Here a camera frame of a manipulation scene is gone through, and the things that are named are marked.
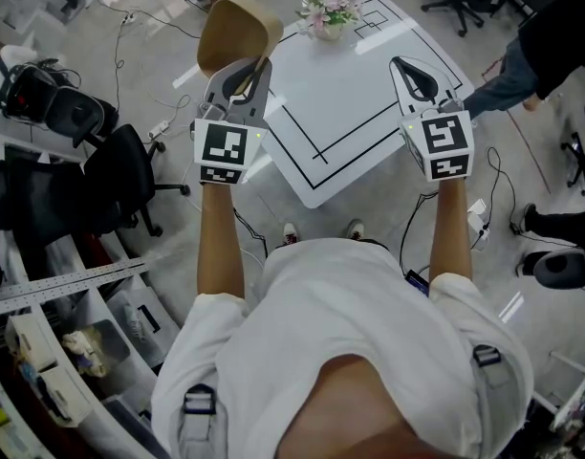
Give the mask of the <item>white table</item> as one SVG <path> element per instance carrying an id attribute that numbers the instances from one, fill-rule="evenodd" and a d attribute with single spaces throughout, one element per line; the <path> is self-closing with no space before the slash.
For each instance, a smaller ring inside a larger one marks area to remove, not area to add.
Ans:
<path id="1" fill-rule="evenodd" d="M 263 146 L 303 205 L 317 208 L 404 145 L 390 73 L 396 56 L 447 74 L 457 98 L 474 87 L 461 68 L 391 0 L 360 0 L 361 19 L 325 41 L 287 26 L 271 55 Z"/>

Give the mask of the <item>grey plastic bin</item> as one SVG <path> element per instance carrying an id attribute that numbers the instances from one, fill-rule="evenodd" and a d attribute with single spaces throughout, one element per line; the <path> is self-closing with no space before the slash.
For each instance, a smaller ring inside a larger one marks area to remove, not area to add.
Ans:
<path id="1" fill-rule="evenodd" d="M 120 336 L 113 322 L 109 319 L 99 320 L 93 324 L 76 329 L 75 331 L 82 331 L 85 333 L 90 341 L 96 345 L 102 353 L 108 366 L 108 374 L 105 377 L 114 372 L 115 369 L 130 356 L 129 347 Z"/>

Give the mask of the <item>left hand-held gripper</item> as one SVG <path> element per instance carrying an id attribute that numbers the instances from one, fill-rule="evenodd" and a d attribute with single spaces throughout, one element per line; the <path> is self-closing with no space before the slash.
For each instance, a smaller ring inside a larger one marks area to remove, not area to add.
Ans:
<path id="1" fill-rule="evenodd" d="M 218 105 L 199 105 L 191 127 L 201 184 L 238 184 L 265 139 L 272 64 L 266 58 L 257 69 L 259 60 L 236 60 L 209 79 L 205 102 Z"/>

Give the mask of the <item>crumpled white cloth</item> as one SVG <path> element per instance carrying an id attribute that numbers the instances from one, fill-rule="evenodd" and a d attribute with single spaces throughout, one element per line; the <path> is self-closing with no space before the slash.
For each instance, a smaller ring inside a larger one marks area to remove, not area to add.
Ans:
<path id="1" fill-rule="evenodd" d="M 108 374 L 102 353 L 82 331 L 64 334 L 61 345 L 72 355 L 80 374 L 94 378 L 104 378 Z"/>

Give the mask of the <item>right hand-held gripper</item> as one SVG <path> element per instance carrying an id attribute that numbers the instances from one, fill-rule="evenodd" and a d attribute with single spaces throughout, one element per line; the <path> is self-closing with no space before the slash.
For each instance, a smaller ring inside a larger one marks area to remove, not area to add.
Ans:
<path id="1" fill-rule="evenodd" d="M 401 108 L 401 135 L 425 179 L 467 177 L 474 158 L 473 128 L 447 74 L 410 56 L 393 57 L 390 73 Z M 441 103 L 428 107 L 423 102 Z"/>

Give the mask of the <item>clear plastic bin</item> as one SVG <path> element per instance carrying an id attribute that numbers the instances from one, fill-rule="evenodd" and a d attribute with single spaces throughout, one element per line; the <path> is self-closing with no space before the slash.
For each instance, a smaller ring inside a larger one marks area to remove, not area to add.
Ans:
<path id="1" fill-rule="evenodd" d="M 121 290 L 106 305 L 123 333 L 151 367 L 161 365 L 180 332 L 151 288 Z"/>

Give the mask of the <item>white perforated basket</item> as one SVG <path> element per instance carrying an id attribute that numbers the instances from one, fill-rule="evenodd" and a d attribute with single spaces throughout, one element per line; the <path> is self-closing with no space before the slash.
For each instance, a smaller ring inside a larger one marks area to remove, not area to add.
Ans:
<path id="1" fill-rule="evenodd" d="M 90 403 L 64 367 L 39 372 L 36 385 L 42 404 L 59 426 L 78 427 L 92 412 Z"/>
<path id="2" fill-rule="evenodd" d="M 54 352 L 34 314 L 10 316 L 4 338 L 9 350 L 20 360 L 26 361 L 35 371 L 56 365 Z"/>

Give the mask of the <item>dark phone with blue screen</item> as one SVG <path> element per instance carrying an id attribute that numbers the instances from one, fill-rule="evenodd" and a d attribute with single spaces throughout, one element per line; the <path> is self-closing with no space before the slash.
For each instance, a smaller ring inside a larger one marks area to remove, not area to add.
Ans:
<path id="1" fill-rule="evenodd" d="M 405 274 L 405 280 L 425 296 L 429 295 L 429 283 L 420 274 L 408 270 Z"/>

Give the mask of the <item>person's right forearm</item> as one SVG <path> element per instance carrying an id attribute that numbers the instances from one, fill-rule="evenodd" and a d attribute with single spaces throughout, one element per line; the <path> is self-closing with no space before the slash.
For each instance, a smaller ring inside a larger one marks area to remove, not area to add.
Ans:
<path id="1" fill-rule="evenodd" d="M 472 278 L 466 182 L 463 178 L 444 180 L 439 185 L 429 282 L 444 273 Z"/>

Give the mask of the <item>white shelf unit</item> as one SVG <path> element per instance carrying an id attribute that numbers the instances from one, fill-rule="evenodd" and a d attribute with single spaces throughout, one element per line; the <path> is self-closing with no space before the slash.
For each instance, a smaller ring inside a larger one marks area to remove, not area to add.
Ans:
<path id="1" fill-rule="evenodd" d="M 97 242 L 98 261 L 86 263 L 71 237 L 49 246 L 36 259 L 23 256 L 11 235 L 0 231 L 0 288 L 42 278 L 108 265 L 129 256 L 114 234 Z M 95 282 L 80 282 L 33 295 L 0 301 L 0 403 L 33 457 L 73 459 L 167 459 L 152 434 L 150 396 L 159 366 L 151 368 L 123 333 L 106 301 L 121 290 L 150 288 L 146 273 L 106 275 Z M 42 404 L 35 371 L 8 348 L 4 334 L 8 318 L 32 313 L 56 357 L 92 407 L 78 427 L 59 426 Z M 113 322 L 130 350 L 114 372 L 98 379 L 80 374 L 71 354 L 61 345 L 64 334 L 99 320 Z"/>

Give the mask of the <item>perforated metal rail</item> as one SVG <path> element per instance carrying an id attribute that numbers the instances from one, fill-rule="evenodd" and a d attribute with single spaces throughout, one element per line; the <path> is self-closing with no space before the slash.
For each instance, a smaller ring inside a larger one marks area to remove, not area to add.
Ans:
<path id="1" fill-rule="evenodd" d="M 63 275 L 5 286 L 0 288 L 0 301 L 23 295 L 33 295 L 74 283 L 95 282 L 106 275 L 122 275 L 125 277 L 146 271 L 147 266 L 142 257 L 120 260 L 119 262 L 93 269 L 85 269 L 74 273 L 65 273 Z"/>

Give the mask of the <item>person's white shirt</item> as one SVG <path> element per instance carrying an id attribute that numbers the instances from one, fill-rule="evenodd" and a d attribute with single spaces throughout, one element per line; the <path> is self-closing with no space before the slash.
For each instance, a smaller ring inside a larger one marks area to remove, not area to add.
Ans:
<path id="1" fill-rule="evenodd" d="M 524 424 L 529 355 L 454 273 L 429 295 L 385 248 L 344 238 L 275 250 L 255 308 L 198 295 L 158 375 L 151 425 L 174 459 L 272 459 L 321 367 L 360 356 L 430 445 L 496 459 Z"/>

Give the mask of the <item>person's left forearm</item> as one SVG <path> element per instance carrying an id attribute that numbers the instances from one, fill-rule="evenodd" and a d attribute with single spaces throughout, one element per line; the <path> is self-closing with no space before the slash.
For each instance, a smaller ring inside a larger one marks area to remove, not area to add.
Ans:
<path id="1" fill-rule="evenodd" d="M 203 186 L 197 291 L 245 298 L 242 254 L 228 185 Z"/>

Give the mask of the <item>pink flowers in white pot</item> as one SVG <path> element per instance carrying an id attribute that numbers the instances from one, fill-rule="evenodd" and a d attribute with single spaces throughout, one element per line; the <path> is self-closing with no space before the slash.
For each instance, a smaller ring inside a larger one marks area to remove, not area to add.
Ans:
<path id="1" fill-rule="evenodd" d="M 362 16 L 360 0 L 302 0 L 295 12 L 303 20 L 302 29 L 325 41 L 339 40 L 344 28 Z"/>

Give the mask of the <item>wooden square bowl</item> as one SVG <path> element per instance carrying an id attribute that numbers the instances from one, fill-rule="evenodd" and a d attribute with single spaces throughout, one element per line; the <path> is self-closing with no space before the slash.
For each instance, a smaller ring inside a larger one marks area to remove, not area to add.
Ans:
<path id="1" fill-rule="evenodd" d="M 284 31 L 274 11 L 256 0 L 219 0 L 212 5 L 197 50 L 197 64 L 213 79 L 241 61 L 249 74 L 233 82 L 229 97 L 246 90 L 255 74 L 271 81 L 270 56 Z"/>

